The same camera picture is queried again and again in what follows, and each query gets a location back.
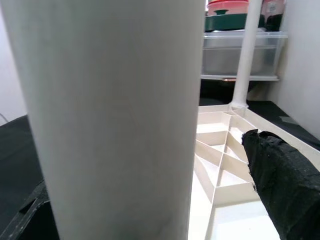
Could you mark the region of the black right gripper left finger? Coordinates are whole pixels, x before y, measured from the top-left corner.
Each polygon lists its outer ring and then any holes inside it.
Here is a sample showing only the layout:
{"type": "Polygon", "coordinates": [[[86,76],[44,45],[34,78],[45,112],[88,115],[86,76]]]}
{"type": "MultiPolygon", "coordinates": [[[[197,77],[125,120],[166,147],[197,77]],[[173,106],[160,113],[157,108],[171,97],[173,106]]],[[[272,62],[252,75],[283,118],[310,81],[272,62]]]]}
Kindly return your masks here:
{"type": "Polygon", "coordinates": [[[58,240],[49,195],[44,183],[36,186],[1,233],[2,240],[58,240]]]}

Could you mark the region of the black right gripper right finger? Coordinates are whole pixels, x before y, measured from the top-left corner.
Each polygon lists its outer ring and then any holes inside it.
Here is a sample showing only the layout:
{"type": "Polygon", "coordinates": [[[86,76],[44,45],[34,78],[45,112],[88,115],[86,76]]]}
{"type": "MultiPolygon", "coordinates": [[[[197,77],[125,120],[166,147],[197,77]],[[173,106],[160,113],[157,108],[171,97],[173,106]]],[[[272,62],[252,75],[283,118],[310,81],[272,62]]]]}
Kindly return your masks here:
{"type": "Polygon", "coordinates": [[[242,135],[249,173],[280,239],[320,238],[320,172],[269,131],[242,135]]]}

